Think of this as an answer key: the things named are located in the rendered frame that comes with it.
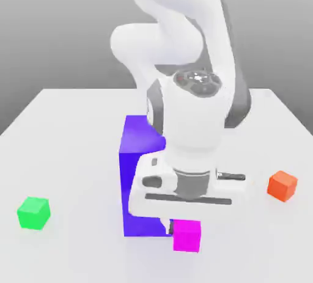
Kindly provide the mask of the small orange cube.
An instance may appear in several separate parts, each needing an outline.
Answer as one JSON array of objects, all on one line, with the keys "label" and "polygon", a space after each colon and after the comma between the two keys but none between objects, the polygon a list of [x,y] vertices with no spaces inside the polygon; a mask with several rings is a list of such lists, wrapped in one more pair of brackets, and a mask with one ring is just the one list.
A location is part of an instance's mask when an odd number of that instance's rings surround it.
[{"label": "small orange cube", "polygon": [[278,171],[270,177],[267,193],[282,202],[287,202],[295,194],[297,183],[296,177]]}]

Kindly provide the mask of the large purple box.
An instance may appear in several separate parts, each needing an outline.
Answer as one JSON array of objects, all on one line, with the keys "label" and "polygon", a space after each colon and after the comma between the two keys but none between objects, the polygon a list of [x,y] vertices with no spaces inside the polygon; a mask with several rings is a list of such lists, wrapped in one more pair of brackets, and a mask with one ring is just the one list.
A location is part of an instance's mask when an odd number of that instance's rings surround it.
[{"label": "large purple box", "polygon": [[148,123],[145,115],[127,115],[119,149],[123,234],[125,237],[170,237],[158,218],[133,216],[128,201],[139,158],[165,148],[165,138]]}]

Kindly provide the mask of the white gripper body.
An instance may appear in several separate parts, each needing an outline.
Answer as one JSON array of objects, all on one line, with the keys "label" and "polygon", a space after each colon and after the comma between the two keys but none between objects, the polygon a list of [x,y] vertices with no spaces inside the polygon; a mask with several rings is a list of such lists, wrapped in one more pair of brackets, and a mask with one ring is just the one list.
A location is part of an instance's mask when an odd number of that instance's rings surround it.
[{"label": "white gripper body", "polygon": [[174,199],[146,199],[146,189],[137,183],[131,187],[128,210],[133,216],[206,220],[231,217],[245,208],[245,182],[213,182],[208,185],[207,197],[230,199],[231,204],[206,204]]}]

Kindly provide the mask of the small green cube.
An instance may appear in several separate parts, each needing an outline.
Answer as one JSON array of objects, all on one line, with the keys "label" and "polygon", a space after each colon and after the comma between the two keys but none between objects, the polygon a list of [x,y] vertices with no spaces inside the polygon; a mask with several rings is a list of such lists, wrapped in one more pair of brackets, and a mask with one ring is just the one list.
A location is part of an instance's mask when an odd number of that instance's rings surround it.
[{"label": "small green cube", "polygon": [[22,229],[42,230],[51,216],[48,199],[27,197],[17,210]]}]

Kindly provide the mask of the small magenta cube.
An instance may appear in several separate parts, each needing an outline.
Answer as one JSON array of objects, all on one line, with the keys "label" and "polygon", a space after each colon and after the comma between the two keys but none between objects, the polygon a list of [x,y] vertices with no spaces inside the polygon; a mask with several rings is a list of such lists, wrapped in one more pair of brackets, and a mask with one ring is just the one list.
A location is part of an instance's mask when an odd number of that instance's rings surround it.
[{"label": "small magenta cube", "polygon": [[198,253],[200,246],[201,222],[174,220],[173,250]]}]

